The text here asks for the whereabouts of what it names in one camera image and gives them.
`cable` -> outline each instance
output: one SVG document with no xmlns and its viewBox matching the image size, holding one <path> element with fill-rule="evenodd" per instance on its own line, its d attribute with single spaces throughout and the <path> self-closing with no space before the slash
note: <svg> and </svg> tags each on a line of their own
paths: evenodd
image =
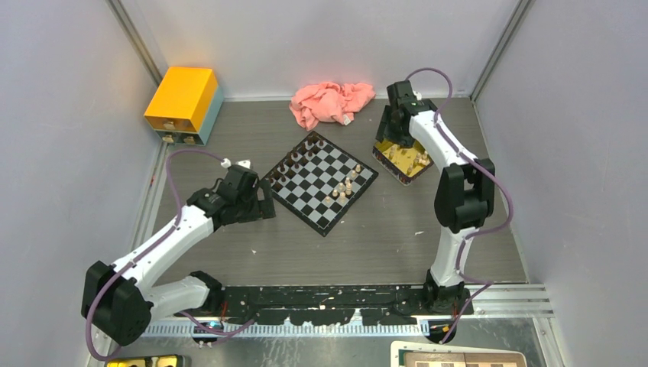
<svg viewBox="0 0 648 367">
<path fill-rule="evenodd" d="M 175 231 L 176 227 L 180 224 L 180 221 L 182 220 L 182 202 L 180 201 L 180 195 L 178 194 L 178 189 L 177 189 L 177 187 L 176 187 L 176 184 L 173 182 L 173 178 L 171 177 L 171 158 L 177 156 L 178 154 L 183 154 L 183 153 L 198 153 L 198 154 L 204 154 L 204 155 L 208 155 L 208 156 L 210 156 L 210 157 L 212 157 L 212 158 L 215 158 L 215 159 L 217 159 L 217 160 L 219 160 L 219 161 L 221 161 L 221 162 L 225 162 L 225 159 L 221 158 L 220 156 L 218 156 L 218 155 L 216 155 L 216 154 L 210 153 L 210 152 L 208 152 L 208 151 L 203 151 L 203 150 L 200 150 L 200 149 L 195 149 L 195 148 L 182 149 L 182 150 L 179 150 L 179 151 L 175 151 L 175 152 L 169 154 L 169 156 L 167 157 L 167 161 L 165 162 L 164 166 L 165 166 L 165 168 L 166 168 L 166 170 L 167 170 L 167 180 L 168 180 L 168 182 L 169 182 L 169 188 L 171 189 L 171 194 L 173 194 L 173 198 L 174 198 L 175 203 L 176 203 L 176 219 L 175 219 L 175 221 L 173 221 L 173 225 L 169 228 L 169 230 L 167 230 L 167 231 L 166 231 L 166 232 L 165 232 L 165 233 L 164 233 L 164 234 L 163 234 L 159 239 L 157 239 L 155 242 L 153 242 L 152 245 L 150 245 L 148 248 L 146 248 L 144 251 L 142 251 L 139 255 L 135 256 L 135 257 L 133 258 L 133 260 L 131 260 L 131 261 L 130 261 L 127 265 L 125 265 L 122 269 L 120 269 L 119 271 L 117 271 L 117 272 L 115 273 L 115 275 L 113 275 L 113 276 L 112 276 L 112 277 L 111 277 L 111 278 L 110 278 L 110 279 L 109 279 L 109 280 L 108 280 L 108 281 L 103 285 L 103 287 L 101 287 L 101 289 L 100 289 L 99 292 L 97 293 L 95 299 L 94 299 L 94 300 L 92 301 L 92 303 L 90 304 L 90 308 L 88 309 L 88 315 L 87 315 L 87 317 L 86 317 L 86 345 L 87 345 L 87 347 L 88 347 L 88 351 L 90 352 L 90 355 L 91 355 L 94 359 L 96 359 L 96 360 L 98 360 L 98 361 L 103 361 L 103 362 L 107 361 L 108 359 L 114 357 L 115 354 L 117 354 L 117 352 L 118 352 L 119 349 L 121 348 L 121 347 L 118 347 L 118 348 L 117 348 L 113 353 L 111 353 L 111 354 L 109 354 L 109 355 L 107 355 L 107 356 L 102 356 L 102 355 L 99 354 L 99 352 L 97 352 L 97 349 L 95 349 L 95 346 L 94 346 L 94 344 L 92 343 L 92 319 L 93 319 L 94 316 L 95 316 L 95 312 L 96 312 L 96 310 L 97 310 L 97 307 L 98 307 L 98 305 L 99 305 L 100 300 L 105 296 L 105 294 L 106 294 L 106 292 L 108 291 L 108 289 L 110 289 L 110 287 L 111 287 L 111 286 L 112 286 L 112 285 L 113 285 L 113 284 L 114 284 L 114 283 L 115 283 L 115 282 L 116 282 L 116 281 L 117 281 L 117 280 L 118 280 L 118 279 L 119 279 L 119 278 L 120 278 L 120 277 L 121 277 L 121 276 L 122 276 L 122 275 L 123 275 L 123 274 L 124 274 L 128 269 L 130 269 L 130 268 L 132 268 L 133 266 L 135 266 L 135 265 L 136 265 L 136 264 L 137 264 L 137 263 L 138 263 L 138 262 L 139 262 L 139 261 L 140 261 L 144 256 L 148 255 L 151 251 L 153 251 L 156 247 L 158 247 L 158 246 L 160 245 L 160 243 L 164 242 L 164 240 L 167 239 L 167 238 L 171 235 L 171 233 L 173 233 L 173 231 Z M 196 323 L 196 325 L 198 325 L 199 327 L 202 326 L 202 324 L 201 324 L 200 322 L 198 322 L 196 319 L 194 319 L 194 318 L 191 317 L 190 320 L 192 320 L 194 323 Z M 236 334 L 236 333 L 240 333 L 240 332 L 243 331 L 245 328 L 242 326 L 242 327 L 239 328 L 238 330 L 235 330 L 235 331 L 230 332 L 230 333 L 235 333 L 235 334 Z M 232 337 L 232 336 L 235 335 L 235 334 L 232 334 L 232 335 L 228 336 L 227 338 L 224 338 L 224 339 L 222 339 L 222 340 L 219 340 L 217 343 L 223 343 L 223 342 L 225 342 L 227 339 L 229 339 L 230 337 Z"/>
<path fill-rule="evenodd" d="M 461 263 L 461 258 L 462 258 L 463 251 L 464 251 L 465 246 L 466 246 L 466 241 L 473 238 L 473 237 L 477 237 L 479 235 L 487 235 L 489 233 L 497 232 L 497 231 L 499 231 L 499 230 L 501 230 L 503 228 L 506 228 L 510 224 L 510 221 L 513 220 L 514 208 L 513 208 L 513 200 L 510 198 L 510 194 L 509 194 L 508 190 L 504 187 L 504 185 L 493 174 L 491 174 L 491 172 L 488 172 L 485 168 L 483 168 L 481 165 L 479 165 L 477 162 L 475 162 L 475 160 L 473 160 L 472 158 L 466 156 L 462 151 L 460 151 L 459 147 L 455 144 L 455 142 L 452 141 L 452 139 L 448 136 L 448 134 L 443 130 L 441 125 L 438 123 L 439 115 L 441 115 L 441 111 L 446 107 L 446 105 L 448 104 L 448 102 L 450 102 L 450 99 L 452 98 L 452 81 L 450 80 L 450 77 L 446 73 L 443 73 L 439 69 L 435 69 L 433 67 L 422 67 L 422 68 L 416 69 L 412 73 L 410 73 L 410 75 L 408 75 L 407 78 L 405 78 L 405 80 L 409 80 L 412 76 L 414 76 L 414 75 L 416 75 L 416 74 L 418 74 L 418 73 L 420 73 L 422 71 L 432 71 L 434 73 L 437 73 L 440 76 L 443 76 L 443 79 L 445 79 L 445 81 L 448 83 L 448 96 L 445 98 L 445 100 L 443 101 L 441 106 L 439 106 L 439 108 L 437 108 L 436 111 L 434 112 L 434 127 L 436 128 L 437 131 L 439 131 L 439 134 L 448 143 L 448 145 L 450 145 L 450 147 L 452 147 L 452 149 L 455 151 L 455 153 L 459 157 L 461 157 L 462 159 L 467 161 L 472 167 L 474 167 L 477 171 L 479 171 L 483 175 L 485 175 L 489 180 L 493 181 L 493 183 L 497 186 L 497 188 L 502 192 L 502 195 L 504 195 L 504 199 L 506 200 L 507 207 L 508 207 L 508 216 L 507 216 L 506 220 L 502 224 L 500 224 L 499 226 L 490 228 L 490 229 L 486 229 L 484 231 L 475 231 L 473 233 L 467 234 L 467 236 L 463 238 L 462 243 L 459 246 L 457 259 L 455 260 L 455 269 L 457 270 L 459 275 L 464 280 L 469 281 L 471 283 L 483 284 L 484 287 L 481 287 L 478 291 L 474 292 L 473 295 L 471 295 L 470 298 L 466 300 L 466 302 L 464 303 L 464 307 L 462 307 L 462 309 L 457 314 L 457 317 L 455 318 L 455 321 L 452 323 L 452 326 L 450 327 L 450 330 L 448 330 L 448 332 L 445 333 L 445 336 L 441 340 L 441 344 L 444 344 L 446 342 L 446 340 L 452 334 L 452 331 L 454 331 L 454 329 L 457 327 L 457 323 L 459 322 L 459 319 L 462 317 L 462 315 L 464 314 L 466 308 L 468 308 L 468 305 L 472 302 L 472 300 L 474 300 L 475 297 L 477 297 L 478 294 L 480 294 L 483 291 L 486 291 L 486 289 L 488 289 L 488 287 L 493 285 L 492 281 L 480 281 L 478 279 L 467 276 L 466 274 L 464 274 L 461 271 L 460 263 Z"/>
</svg>

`yellow box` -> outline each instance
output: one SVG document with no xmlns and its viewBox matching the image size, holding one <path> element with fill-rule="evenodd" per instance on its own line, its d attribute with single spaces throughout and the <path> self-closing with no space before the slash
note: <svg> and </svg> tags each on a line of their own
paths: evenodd
<svg viewBox="0 0 648 367">
<path fill-rule="evenodd" d="M 155 129 L 198 132 L 217 86 L 211 69 L 170 67 L 144 117 Z"/>
</svg>

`checkered chessboard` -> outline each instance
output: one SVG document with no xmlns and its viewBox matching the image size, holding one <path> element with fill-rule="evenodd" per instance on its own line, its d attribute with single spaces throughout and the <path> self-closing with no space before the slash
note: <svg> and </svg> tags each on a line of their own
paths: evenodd
<svg viewBox="0 0 648 367">
<path fill-rule="evenodd" d="M 361 171 L 352 178 L 360 164 Z M 326 236 L 374 182 L 378 172 L 316 132 L 311 132 L 266 174 L 275 200 Z M 332 197 L 337 185 L 351 178 L 346 200 Z M 331 197 L 330 203 L 325 198 Z"/>
</svg>

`pink towel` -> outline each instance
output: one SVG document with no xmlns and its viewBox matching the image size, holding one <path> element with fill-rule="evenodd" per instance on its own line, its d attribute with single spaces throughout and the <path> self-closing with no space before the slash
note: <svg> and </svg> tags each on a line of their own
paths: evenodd
<svg viewBox="0 0 648 367">
<path fill-rule="evenodd" d="M 310 131 L 320 121 L 348 125 L 353 121 L 353 112 L 360 111 L 375 96 L 374 87 L 369 84 L 340 86 L 324 82 L 298 90 L 288 107 L 297 124 Z"/>
</svg>

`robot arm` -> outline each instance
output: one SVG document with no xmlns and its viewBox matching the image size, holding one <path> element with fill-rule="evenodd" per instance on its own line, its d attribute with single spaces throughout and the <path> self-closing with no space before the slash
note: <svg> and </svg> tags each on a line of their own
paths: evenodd
<svg viewBox="0 0 648 367">
<path fill-rule="evenodd" d="M 259 200 L 259 190 L 263 192 Z M 202 271 L 181 281 L 153 287 L 157 279 L 187 250 L 221 226 L 274 217 L 270 184 L 259 180 L 249 161 L 228 168 L 217 186 L 196 191 L 181 209 L 181 221 L 171 220 L 159 232 L 110 266 L 98 261 L 86 273 L 82 315 L 107 280 L 150 248 L 164 233 L 175 230 L 110 287 L 99 302 L 92 323 L 118 344 L 134 342 L 152 321 L 182 310 L 210 312 L 220 307 L 222 284 Z"/>
<path fill-rule="evenodd" d="M 463 271 L 472 239 L 465 237 L 479 230 L 493 213 L 494 184 L 475 170 L 461 154 L 478 162 L 494 174 L 489 159 L 478 160 L 448 130 L 439 116 L 435 125 L 436 106 L 428 99 L 419 100 L 409 81 L 387 87 L 390 104 L 385 106 L 376 139 L 387 139 L 404 148 L 418 141 L 430 154 L 441 173 L 434 200 L 436 218 L 443 226 L 436 259 L 426 279 L 432 302 L 452 301 L 461 297 Z M 471 185 L 465 189 L 465 181 Z M 459 248 L 465 241 L 461 258 Z"/>
</svg>

